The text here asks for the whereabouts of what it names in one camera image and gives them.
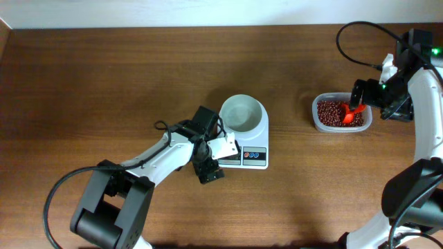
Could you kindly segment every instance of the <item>green led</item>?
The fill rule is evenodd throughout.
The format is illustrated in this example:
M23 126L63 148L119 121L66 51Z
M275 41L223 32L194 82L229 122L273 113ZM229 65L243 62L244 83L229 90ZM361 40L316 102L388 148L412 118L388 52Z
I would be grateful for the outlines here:
M441 52L441 50L438 48L433 48L431 51L434 55L438 55Z

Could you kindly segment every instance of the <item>bowl of beans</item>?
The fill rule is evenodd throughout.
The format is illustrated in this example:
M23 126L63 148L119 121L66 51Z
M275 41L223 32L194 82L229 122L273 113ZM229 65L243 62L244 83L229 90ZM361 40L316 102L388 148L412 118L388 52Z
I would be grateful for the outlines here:
M342 104L349 104L351 93L324 93L312 102L314 123L320 132L346 133L366 130L372 122L369 106L361 113L355 113L349 124L343 124L346 111Z

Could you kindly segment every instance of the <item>white backdrop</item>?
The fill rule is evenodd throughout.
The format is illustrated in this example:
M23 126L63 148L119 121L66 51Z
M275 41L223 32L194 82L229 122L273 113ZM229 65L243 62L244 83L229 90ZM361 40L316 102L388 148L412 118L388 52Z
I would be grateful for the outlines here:
M442 22L443 0L0 0L11 28Z

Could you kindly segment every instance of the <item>wooden table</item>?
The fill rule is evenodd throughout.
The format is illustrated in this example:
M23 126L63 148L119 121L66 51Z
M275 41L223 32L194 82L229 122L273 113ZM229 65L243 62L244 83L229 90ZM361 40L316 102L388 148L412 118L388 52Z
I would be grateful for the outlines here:
M442 24L386 27L426 29L443 44ZM0 68L0 247L49 247L43 204L63 174L133 158L161 137L156 120L191 118L199 105L219 110L238 93L268 111L269 168L227 169L207 185L192 165L173 173L154 192L143 236L182 246L301 246L361 227L380 210L385 183L412 163L414 124L382 121L374 110L361 133L314 128L317 95L379 77L338 53L339 28L12 31ZM350 28L342 40L366 62L382 62L395 48L367 27ZM89 177L70 179L51 204L51 230L64 248L91 246L69 231Z

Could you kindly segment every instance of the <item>clear container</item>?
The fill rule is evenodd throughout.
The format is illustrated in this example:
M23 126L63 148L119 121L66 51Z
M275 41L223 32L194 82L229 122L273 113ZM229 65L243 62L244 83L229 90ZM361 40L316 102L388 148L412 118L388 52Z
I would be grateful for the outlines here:
M319 101L349 101L351 99L351 93L324 93L317 96L312 102L312 115L314 117L314 123L316 128L320 132L330 133L347 133L347 132L359 132L366 130L372 123L372 111L370 106L366 106L365 111L362 112L363 125L360 127L330 127L324 125L318 119L317 103Z

